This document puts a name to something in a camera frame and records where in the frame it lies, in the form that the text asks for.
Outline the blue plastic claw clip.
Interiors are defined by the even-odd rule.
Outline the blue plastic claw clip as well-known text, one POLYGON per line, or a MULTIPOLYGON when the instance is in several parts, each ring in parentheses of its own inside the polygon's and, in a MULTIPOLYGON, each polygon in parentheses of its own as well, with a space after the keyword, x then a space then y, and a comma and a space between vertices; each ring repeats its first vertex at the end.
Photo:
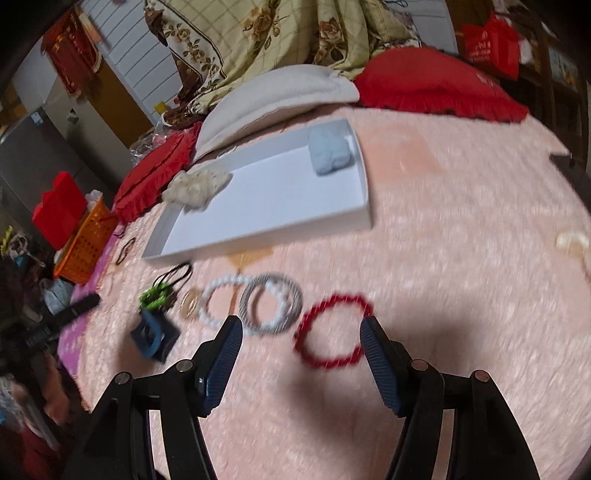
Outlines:
POLYGON ((131 339, 144 359, 164 363, 180 336, 179 329, 160 311, 141 309, 131 339))

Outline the cream dotted fabric scrunchie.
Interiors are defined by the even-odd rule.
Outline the cream dotted fabric scrunchie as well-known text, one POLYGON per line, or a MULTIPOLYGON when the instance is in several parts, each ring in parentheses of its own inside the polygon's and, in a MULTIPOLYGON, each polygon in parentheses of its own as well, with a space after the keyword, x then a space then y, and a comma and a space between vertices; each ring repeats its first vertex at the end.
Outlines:
POLYGON ((231 179, 232 174, 224 170, 204 168, 180 171, 162 192, 161 198, 165 203, 184 210, 203 211, 231 179))

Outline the light blue fluffy hair clip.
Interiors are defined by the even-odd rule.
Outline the light blue fluffy hair clip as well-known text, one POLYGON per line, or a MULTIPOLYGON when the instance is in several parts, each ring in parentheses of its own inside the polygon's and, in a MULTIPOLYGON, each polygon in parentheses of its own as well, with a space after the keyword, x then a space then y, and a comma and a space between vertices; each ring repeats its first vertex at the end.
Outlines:
POLYGON ((318 176, 329 175, 353 164, 348 140, 329 127, 314 128, 308 133, 308 151, 312 169, 318 176))

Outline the pink quilted bedspread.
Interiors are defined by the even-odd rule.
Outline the pink quilted bedspread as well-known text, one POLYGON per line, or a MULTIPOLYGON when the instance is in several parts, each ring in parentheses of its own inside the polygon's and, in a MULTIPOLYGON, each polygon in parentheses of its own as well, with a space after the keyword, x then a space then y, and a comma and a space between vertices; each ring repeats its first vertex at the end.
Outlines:
MULTIPOLYGON (((270 138, 346 118, 370 180, 368 231, 198 261, 201 291, 235 273, 280 272, 304 306, 362 296, 388 335, 443 372, 488 371, 544 479, 569 478, 590 446, 590 217, 550 160, 561 141, 517 124, 325 107, 263 131, 270 138)), ((246 337, 221 406, 201 424, 221 479, 381 479, 402 423, 366 361, 314 369, 291 332, 246 337)))

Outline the purple floral bedsheet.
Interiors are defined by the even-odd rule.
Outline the purple floral bedsheet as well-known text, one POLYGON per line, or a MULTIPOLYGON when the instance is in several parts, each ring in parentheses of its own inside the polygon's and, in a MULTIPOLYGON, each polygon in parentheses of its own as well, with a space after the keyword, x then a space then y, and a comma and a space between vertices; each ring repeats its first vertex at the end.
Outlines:
MULTIPOLYGON (((121 235, 125 235, 125 228, 119 224, 109 238, 88 282, 85 285, 76 285, 74 287, 72 301, 80 300, 87 294, 95 292, 98 292, 101 296, 109 295, 106 285, 112 281, 113 275, 119 269, 115 264, 115 257, 121 235)), ((76 318, 61 331, 58 339, 57 358, 74 381, 78 377, 79 359, 89 315, 90 313, 87 312, 76 318)))

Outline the orange plastic basket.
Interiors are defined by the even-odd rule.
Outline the orange plastic basket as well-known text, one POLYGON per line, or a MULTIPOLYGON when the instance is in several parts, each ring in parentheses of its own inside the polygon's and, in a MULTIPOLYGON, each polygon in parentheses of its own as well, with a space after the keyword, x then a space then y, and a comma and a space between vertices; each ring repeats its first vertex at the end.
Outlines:
POLYGON ((85 285, 118 224, 117 217, 98 199, 62 249, 53 277, 85 285))

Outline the white shallow cardboard box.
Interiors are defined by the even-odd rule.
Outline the white shallow cardboard box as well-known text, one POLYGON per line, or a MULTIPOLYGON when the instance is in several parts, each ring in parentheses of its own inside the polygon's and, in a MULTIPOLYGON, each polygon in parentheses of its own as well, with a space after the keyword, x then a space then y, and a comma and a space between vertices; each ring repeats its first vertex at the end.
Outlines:
POLYGON ((231 173, 202 211, 168 205, 143 250, 165 266, 307 241, 372 227, 369 182, 358 136, 346 118, 285 132, 216 159, 231 173), (308 139, 327 131, 349 148, 349 166, 315 174, 308 139))

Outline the left red ruffled cushion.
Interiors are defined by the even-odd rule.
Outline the left red ruffled cushion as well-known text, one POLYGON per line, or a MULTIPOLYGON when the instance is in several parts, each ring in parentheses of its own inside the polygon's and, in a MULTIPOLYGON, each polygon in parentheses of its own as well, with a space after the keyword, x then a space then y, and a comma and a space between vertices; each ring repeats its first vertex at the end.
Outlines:
POLYGON ((113 212, 120 223, 132 223, 161 201, 172 178, 190 164, 201 125, 196 122, 172 134, 132 168, 113 201, 113 212))

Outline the red ruffled cushion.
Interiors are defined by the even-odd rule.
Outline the red ruffled cushion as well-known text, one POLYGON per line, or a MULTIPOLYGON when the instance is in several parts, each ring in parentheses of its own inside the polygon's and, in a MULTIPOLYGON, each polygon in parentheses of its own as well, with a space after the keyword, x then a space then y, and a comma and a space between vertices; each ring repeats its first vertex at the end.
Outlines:
POLYGON ((161 201, 172 178, 190 164, 201 125, 196 122, 172 134, 132 168, 113 201, 113 212, 120 223, 132 223, 161 201))
POLYGON ((529 114, 476 68, 428 47, 389 49, 355 79, 365 108, 520 123, 529 114))

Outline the shell fan hairpin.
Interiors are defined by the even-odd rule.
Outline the shell fan hairpin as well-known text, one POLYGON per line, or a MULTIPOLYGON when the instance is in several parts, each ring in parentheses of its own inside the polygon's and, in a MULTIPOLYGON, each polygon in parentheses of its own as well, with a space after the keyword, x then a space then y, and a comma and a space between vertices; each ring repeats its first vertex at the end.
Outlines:
POLYGON ((590 237, 586 233, 575 230, 560 232, 556 236, 555 247, 586 267, 587 257, 590 254, 590 237))

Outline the clear plastic bag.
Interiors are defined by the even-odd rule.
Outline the clear plastic bag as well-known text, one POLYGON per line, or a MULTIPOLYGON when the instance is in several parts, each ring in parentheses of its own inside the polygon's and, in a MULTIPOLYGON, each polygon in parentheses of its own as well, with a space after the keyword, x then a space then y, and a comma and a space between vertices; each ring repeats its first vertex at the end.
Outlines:
POLYGON ((160 119, 148 132, 138 138, 130 147, 129 155, 133 166, 136 166, 152 150, 162 145, 170 134, 170 127, 160 119))

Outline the white pillow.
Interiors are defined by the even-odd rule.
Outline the white pillow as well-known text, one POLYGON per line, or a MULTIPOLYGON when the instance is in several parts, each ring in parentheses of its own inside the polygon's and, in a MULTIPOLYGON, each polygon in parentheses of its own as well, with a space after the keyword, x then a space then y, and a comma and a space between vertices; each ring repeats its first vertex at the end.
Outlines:
POLYGON ((266 72, 226 95, 206 116, 194 160, 315 107, 359 99, 352 81, 325 66, 301 64, 266 72))

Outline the black phone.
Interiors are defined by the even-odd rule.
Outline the black phone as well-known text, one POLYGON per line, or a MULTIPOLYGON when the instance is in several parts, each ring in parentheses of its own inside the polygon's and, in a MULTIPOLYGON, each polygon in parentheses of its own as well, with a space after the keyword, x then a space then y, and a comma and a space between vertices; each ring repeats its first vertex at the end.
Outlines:
POLYGON ((575 193, 585 205, 588 212, 591 211, 591 180, 582 167, 575 162, 571 155, 550 155, 551 162, 569 182, 575 193))

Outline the right red ruffled cushion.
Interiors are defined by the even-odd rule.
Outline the right red ruffled cushion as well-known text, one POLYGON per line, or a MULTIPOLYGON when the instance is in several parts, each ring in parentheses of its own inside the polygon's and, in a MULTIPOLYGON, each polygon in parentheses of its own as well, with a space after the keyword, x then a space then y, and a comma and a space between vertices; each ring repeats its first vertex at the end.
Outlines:
POLYGON ((529 114, 476 68, 428 47, 389 49, 355 79, 365 108, 520 123, 529 114))

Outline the floral beige quilt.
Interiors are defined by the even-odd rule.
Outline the floral beige quilt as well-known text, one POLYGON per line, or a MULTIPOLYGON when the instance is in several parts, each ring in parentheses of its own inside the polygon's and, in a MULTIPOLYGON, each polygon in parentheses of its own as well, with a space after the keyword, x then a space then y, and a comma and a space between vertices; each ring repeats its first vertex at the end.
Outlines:
POLYGON ((177 130, 267 71, 314 64, 353 80, 384 51, 422 44, 383 1, 146 1, 143 11, 181 80, 174 108, 162 116, 177 130))

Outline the red shopping bag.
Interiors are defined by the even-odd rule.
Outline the red shopping bag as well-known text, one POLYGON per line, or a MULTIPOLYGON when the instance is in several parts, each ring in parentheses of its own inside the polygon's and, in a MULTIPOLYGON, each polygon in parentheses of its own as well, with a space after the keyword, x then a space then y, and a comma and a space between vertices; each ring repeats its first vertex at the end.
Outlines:
POLYGON ((506 21, 492 14, 483 26, 462 24, 460 33, 463 60, 497 79, 519 79, 520 35, 506 21))

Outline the red hanging wall decoration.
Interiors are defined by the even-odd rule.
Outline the red hanging wall decoration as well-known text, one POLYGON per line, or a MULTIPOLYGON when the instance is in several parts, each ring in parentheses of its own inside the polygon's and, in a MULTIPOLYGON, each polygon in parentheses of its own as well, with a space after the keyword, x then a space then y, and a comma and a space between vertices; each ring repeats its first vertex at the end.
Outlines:
POLYGON ((41 53, 71 97, 79 97, 92 86, 102 63, 96 48, 99 40, 97 30, 78 6, 71 7, 42 37, 41 53))

